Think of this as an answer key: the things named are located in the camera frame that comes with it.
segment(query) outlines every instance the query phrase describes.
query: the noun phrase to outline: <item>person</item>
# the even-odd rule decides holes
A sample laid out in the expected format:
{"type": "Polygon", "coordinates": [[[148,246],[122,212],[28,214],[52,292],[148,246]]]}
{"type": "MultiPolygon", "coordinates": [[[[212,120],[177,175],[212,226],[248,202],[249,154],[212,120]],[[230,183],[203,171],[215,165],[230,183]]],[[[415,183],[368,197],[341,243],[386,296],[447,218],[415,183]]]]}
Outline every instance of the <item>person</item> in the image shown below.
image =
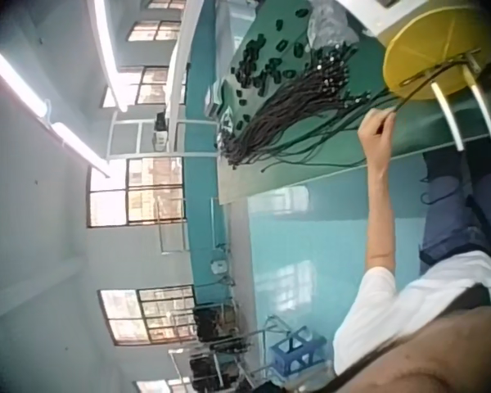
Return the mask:
{"type": "Polygon", "coordinates": [[[373,109],[358,136],[367,158],[365,274],[334,341],[338,377],[319,392],[491,392],[491,142],[424,153],[429,208],[420,259],[397,291],[388,168],[395,113],[373,109]]]}

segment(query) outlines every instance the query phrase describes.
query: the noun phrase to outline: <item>plastic bag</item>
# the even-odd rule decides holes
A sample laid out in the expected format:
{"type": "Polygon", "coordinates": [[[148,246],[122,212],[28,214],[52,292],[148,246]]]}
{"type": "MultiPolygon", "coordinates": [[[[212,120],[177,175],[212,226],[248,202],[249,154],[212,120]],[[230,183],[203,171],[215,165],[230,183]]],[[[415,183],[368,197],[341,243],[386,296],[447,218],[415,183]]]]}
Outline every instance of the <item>plastic bag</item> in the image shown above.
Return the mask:
{"type": "Polygon", "coordinates": [[[308,0],[313,6],[308,39],[313,49],[337,43],[357,43],[358,36],[348,26],[346,10],[336,0],[308,0]]]}

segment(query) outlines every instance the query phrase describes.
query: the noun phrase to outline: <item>window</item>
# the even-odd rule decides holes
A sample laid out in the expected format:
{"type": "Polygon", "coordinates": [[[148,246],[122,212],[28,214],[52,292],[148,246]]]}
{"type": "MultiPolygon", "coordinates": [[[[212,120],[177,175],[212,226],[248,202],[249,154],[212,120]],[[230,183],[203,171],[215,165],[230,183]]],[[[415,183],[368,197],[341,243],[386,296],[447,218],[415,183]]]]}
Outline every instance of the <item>window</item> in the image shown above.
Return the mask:
{"type": "MultiPolygon", "coordinates": [[[[128,106],[143,104],[165,104],[164,87],[167,83],[168,67],[131,67],[122,70],[119,75],[124,86],[122,99],[128,106]]],[[[180,102],[186,101],[187,72],[182,79],[180,102]]],[[[110,88],[102,105],[104,108],[115,107],[115,99],[110,88]]]]}
{"type": "Polygon", "coordinates": [[[100,291],[101,306],[117,346],[141,346],[196,338],[191,285],[100,291]]]}
{"type": "Polygon", "coordinates": [[[90,228],[185,220],[181,158],[111,160],[109,166],[111,178],[91,169],[90,228]]]}
{"type": "Polygon", "coordinates": [[[128,41],[165,41],[178,39],[180,22],[137,22],[128,41]]]}
{"type": "Polygon", "coordinates": [[[183,382],[179,379],[137,382],[137,388],[141,393],[195,393],[189,377],[183,378],[183,382]]]}
{"type": "Polygon", "coordinates": [[[186,6],[186,0],[151,0],[147,8],[165,8],[183,10],[186,6]]]}

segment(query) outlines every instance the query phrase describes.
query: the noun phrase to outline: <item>green workbench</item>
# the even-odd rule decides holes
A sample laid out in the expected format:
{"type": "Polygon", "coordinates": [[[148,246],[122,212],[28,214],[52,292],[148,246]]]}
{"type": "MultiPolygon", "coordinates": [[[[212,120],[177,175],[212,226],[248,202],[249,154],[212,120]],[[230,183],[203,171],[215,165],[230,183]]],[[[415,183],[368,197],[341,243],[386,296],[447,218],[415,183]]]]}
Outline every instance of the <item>green workbench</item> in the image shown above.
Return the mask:
{"type": "MultiPolygon", "coordinates": [[[[303,70],[306,61],[309,60],[309,55],[305,54],[302,58],[296,59],[293,55],[293,47],[295,42],[300,42],[303,45],[307,43],[307,25],[310,13],[305,18],[297,18],[295,11],[309,7],[309,3],[305,0],[293,0],[291,2],[269,0],[266,2],[250,27],[248,34],[244,37],[241,46],[237,49],[231,67],[237,67],[246,44],[251,39],[256,39],[259,33],[262,33],[265,35],[267,43],[259,54],[257,61],[259,71],[263,69],[270,57],[282,58],[280,70],[303,70]],[[277,19],[284,20],[284,26],[280,32],[275,28],[277,19]],[[290,44],[281,54],[277,52],[275,47],[283,38],[288,40],[290,44]]],[[[353,27],[360,31],[360,26],[355,26],[356,22],[352,23],[354,24],[353,27]]],[[[360,37],[360,43],[357,45],[358,53],[349,64],[351,80],[348,88],[353,93],[362,93],[367,90],[377,93],[385,86],[382,78],[385,48],[374,38],[369,38],[361,33],[358,36],[360,37]]],[[[268,86],[268,94],[261,98],[258,96],[256,88],[241,89],[234,75],[230,73],[222,81],[223,109],[229,108],[231,110],[232,120],[236,124],[238,120],[242,120],[244,114],[252,117],[264,101],[276,92],[279,86],[271,82],[268,86]],[[236,96],[237,89],[242,90],[242,98],[247,100],[246,106],[239,105],[239,97],[236,96]]],[[[488,135],[484,119],[471,96],[471,92],[466,90],[453,94],[450,97],[450,102],[462,137],[465,140],[488,135]]],[[[326,120],[327,114],[320,118],[315,117],[300,121],[287,130],[284,138],[293,139],[306,129],[315,127],[326,120]]],[[[393,144],[393,157],[395,159],[453,144],[451,133],[439,104],[435,101],[424,101],[409,102],[404,106],[397,116],[393,144]]],[[[315,164],[348,165],[362,159],[363,152],[358,143],[356,131],[352,130],[339,133],[324,143],[312,162],[315,164]]],[[[363,165],[345,168],[279,164],[262,172],[262,169],[273,162],[274,160],[268,160],[233,169],[225,159],[219,158],[218,197],[220,203],[229,203],[242,197],[250,197],[261,192],[363,167],[363,165]]]]}

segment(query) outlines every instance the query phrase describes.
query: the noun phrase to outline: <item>white shirt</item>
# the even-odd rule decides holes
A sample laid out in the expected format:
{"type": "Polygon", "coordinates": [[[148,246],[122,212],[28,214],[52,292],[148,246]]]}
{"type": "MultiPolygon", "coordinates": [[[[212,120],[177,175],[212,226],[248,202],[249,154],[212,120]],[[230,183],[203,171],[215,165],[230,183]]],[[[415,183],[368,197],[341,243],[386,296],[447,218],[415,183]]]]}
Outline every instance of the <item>white shirt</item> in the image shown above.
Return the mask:
{"type": "Polygon", "coordinates": [[[384,341],[424,327],[477,283],[487,287],[491,296],[491,258],[481,251],[439,262],[400,293],[388,269],[369,269],[333,340],[336,373],[341,374],[384,341]]]}

